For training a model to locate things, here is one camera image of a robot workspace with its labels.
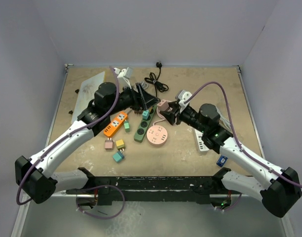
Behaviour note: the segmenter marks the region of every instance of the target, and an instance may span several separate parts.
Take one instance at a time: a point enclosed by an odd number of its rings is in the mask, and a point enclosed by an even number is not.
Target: gray wall
[[[302,182],[302,0],[281,0],[243,64],[243,80],[268,160]],[[302,237],[302,198],[291,209]]]
[[[277,0],[34,0],[79,65],[238,65]]]
[[[32,1],[0,0],[0,237],[18,210],[14,162],[44,146],[63,67]]]

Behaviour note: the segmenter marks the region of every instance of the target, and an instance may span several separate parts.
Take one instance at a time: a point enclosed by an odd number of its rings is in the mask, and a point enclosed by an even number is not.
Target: blue object
[[[143,113],[142,113],[142,118],[144,120],[147,120],[148,117],[149,117],[149,114],[150,114],[150,111],[149,110],[144,110]]]
[[[222,167],[225,162],[227,161],[228,157],[225,157],[225,156],[220,156],[219,160],[217,161],[217,165]]]
[[[117,163],[121,162],[124,158],[125,158],[125,156],[121,153],[121,151],[118,151],[116,154],[113,155],[113,159]]]

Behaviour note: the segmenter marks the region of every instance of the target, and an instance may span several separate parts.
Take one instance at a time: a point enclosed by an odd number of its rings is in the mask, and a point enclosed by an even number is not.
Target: robotic hand
[[[209,149],[234,160],[253,175],[248,177],[228,168],[221,169],[215,176],[220,178],[226,189],[254,197],[261,201],[270,213],[283,217],[302,196],[300,187],[283,179],[285,177],[299,184],[297,172],[290,167],[284,170],[264,160],[240,142],[238,145],[233,134],[220,126],[220,115],[216,107],[212,104],[203,104],[197,113],[189,105],[188,100],[191,96],[190,92],[182,90],[176,96],[177,100],[169,103],[172,110],[160,113],[171,125],[184,122],[201,131],[202,140]]]
[[[81,169],[73,172],[54,171],[79,146],[95,137],[111,122],[109,116],[103,117],[116,100],[116,91],[116,85],[111,82],[101,84],[94,99],[64,134],[29,159],[21,156],[16,160],[15,176],[20,186],[19,192],[23,189],[36,203],[42,203],[54,192],[84,187],[88,177]],[[127,87],[119,94],[110,114],[127,108],[147,110],[159,102],[160,99],[145,92],[137,83],[136,90]],[[17,203],[24,204],[19,201],[19,192]]]

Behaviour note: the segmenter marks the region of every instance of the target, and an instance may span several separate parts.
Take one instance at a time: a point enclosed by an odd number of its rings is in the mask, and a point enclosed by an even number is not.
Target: black power cord
[[[169,90],[169,86],[167,84],[159,82],[159,77],[161,75],[161,62],[156,63],[156,67],[159,68],[159,75],[156,77],[154,73],[150,73],[148,78],[145,78],[146,83],[153,84],[155,88],[155,96],[157,97],[157,91],[165,92]]]

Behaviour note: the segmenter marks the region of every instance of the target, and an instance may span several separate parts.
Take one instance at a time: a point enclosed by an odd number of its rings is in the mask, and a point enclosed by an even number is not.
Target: tabletop
[[[149,77],[150,72],[158,74],[158,68],[133,68],[132,84]],[[61,101],[53,125],[50,142],[54,141],[71,126],[70,110],[73,110],[77,100],[76,89],[83,81],[105,71],[105,81],[114,82],[112,72],[104,68],[77,68],[69,69]],[[261,150],[251,120],[243,88],[237,69],[231,68],[162,68],[159,81],[167,84],[169,90],[159,93],[160,99],[175,100],[175,95],[182,89],[194,93],[200,86],[209,81],[219,82],[225,89],[234,129],[239,140],[249,149],[261,155]],[[154,86],[146,90],[155,95]],[[199,92],[190,105],[199,110],[204,103],[216,105],[227,117],[225,100],[221,90],[216,85],[209,85]],[[164,121],[158,123],[168,131],[168,139],[161,147],[152,146],[145,138],[142,143],[134,141],[134,134],[142,119],[141,115],[133,112],[128,115],[130,132],[121,127],[113,137],[114,141],[123,139],[125,159],[116,163],[112,158],[116,153],[106,151],[104,143],[107,137],[101,132],[96,137],[80,146],[57,168],[57,172],[72,171],[78,167],[87,168],[95,176],[212,176],[220,167],[216,165],[219,154],[208,151],[201,155],[195,143],[193,130],[188,125],[171,126]],[[152,122],[159,120],[156,114]],[[224,167],[243,175],[249,175],[244,169],[228,159]]]

